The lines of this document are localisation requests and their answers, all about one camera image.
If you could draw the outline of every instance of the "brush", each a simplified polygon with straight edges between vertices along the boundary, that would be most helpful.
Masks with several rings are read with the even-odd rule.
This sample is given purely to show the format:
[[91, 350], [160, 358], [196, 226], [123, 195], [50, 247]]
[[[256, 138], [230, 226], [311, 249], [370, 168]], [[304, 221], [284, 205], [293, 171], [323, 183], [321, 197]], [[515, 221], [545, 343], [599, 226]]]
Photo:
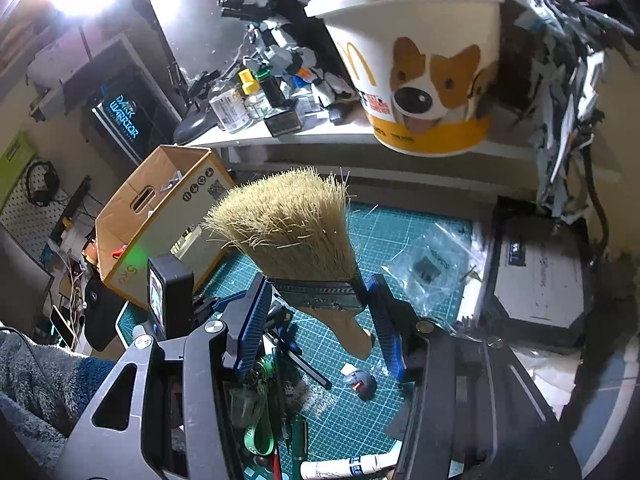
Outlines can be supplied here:
[[283, 299], [324, 323], [358, 359], [370, 333], [355, 319], [367, 305], [346, 226], [346, 184], [304, 168], [229, 190], [203, 227], [247, 254]]

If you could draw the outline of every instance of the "qr code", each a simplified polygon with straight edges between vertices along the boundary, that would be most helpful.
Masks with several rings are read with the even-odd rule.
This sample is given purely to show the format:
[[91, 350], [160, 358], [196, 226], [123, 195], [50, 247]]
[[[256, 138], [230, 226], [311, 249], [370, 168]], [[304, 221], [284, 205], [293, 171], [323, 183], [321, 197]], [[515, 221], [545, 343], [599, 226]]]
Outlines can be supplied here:
[[220, 182], [218, 179], [213, 181], [213, 184], [209, 186], [209, 189], [207, 189], [207, 191], [209, 191], [209, 194], [214, 198], [214, 200], [217, 200], [218, 202], [222, 200], [226, 195], [226, 187], [224, 187], [222, 185], [222, 182]]

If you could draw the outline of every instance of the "metal screw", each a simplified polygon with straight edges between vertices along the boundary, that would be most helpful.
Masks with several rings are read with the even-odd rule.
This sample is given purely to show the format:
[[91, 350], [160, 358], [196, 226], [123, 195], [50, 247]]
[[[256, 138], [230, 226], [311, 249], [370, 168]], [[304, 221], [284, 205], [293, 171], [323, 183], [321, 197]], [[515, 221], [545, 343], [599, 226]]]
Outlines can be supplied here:
[[136, 345], [137, 349], [144, 350], [148, 346], [151, 346], [151, 343], [153, 341], [154, 341], [154, 339], [149, 334], [145, 334], [145, 335], [138, 336], [136, 338], [134, 344]]
[[503, 342], [502, 339], [500, 339], [498, 336], [492, 335], [489, 336], [486, 339], [486, 343], [491, 347], [491, 348], [497, 348], [498, 350], [500, 348], [502, 348], [503, 346]]
[[220, 332], [225, 327], [225, 324], [219, 319], [215, 321], [209, 321], [205, 326], [205, 332], [209, 332], [210, 334], [215, 334], [216, 332]]
[[429, 321], [418, 321], [415, 324], [415, 329], [421, 334], [430, 334], [433, 332], [433, 323]]

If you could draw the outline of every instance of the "headphones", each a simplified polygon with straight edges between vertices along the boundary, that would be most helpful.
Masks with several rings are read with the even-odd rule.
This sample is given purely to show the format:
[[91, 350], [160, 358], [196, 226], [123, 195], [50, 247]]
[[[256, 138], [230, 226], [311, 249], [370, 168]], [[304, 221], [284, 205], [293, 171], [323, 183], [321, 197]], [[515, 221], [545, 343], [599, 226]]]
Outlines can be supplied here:
[[[33, 170], [40, 166], [46, 168], [47, 170], [47, 172], [44, 174], [45, 189], [38, 189], [32, 193], [30, 184], [31, 173], [33, 173]], [[48, 160], [41, 160], [31, 164], [27, 169], [24, 181], [27, 187], [27, 200], [38, 207], [48, 206], [53, 201], [53, 197], [56, 195], [58, 189], [60, 188], [60, 178], [58, 177], [53, 164], [51, 164]]]

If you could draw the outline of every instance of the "mcdonald's bucket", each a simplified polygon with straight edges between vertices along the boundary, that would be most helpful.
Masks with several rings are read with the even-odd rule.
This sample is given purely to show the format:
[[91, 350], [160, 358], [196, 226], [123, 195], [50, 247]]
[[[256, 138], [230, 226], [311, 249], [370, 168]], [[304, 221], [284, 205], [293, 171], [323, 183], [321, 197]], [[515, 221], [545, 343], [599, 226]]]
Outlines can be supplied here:
[[503, 0], [311, 0], [376, 138], [402, 153], [463, 153], [486, 138]]

